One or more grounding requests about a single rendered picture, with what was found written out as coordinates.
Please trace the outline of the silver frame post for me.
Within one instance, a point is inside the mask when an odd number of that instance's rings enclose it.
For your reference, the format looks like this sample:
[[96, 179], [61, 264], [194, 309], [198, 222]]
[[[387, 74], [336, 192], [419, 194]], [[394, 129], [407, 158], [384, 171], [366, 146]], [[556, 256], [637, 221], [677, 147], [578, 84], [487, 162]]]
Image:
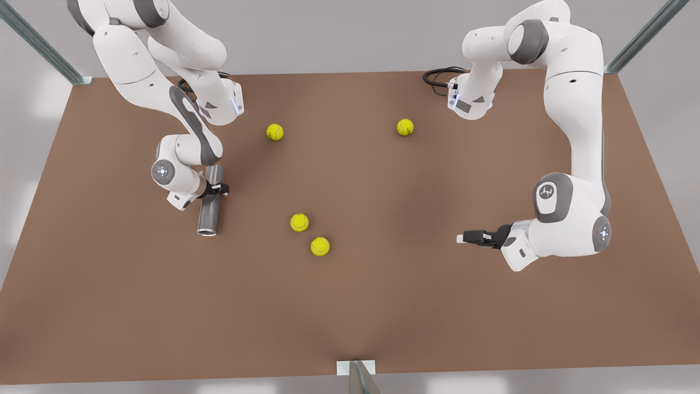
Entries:
[[374, 380], [376, 361], [337, 361], [337, 376], [348, 376], [348, 394], [382, 394]]
[[618, 74], [667, 25], [690, 0], [667, 0], [645, 26], [606, 65], [605, 74]]
[[7, 0], [0, 0], [0, 19], [7, 23], [15, 33], [72, 85], [90, 85], [92, 83], [92, 77], [81, 75]]

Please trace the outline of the grey tennis ball tube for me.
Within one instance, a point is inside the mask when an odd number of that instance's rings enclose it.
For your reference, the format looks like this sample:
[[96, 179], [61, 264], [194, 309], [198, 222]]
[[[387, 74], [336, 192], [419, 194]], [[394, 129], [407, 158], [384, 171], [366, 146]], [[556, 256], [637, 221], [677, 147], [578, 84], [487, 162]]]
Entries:
[[[208, 166], [206, 172], [207, 181], [212, 185], [223, 182], [224, 168], [219, 165]], [[203, 236], [217, 235], [221, 194], [208, 194], [202, 199], [200, 207], [197, 233]]]

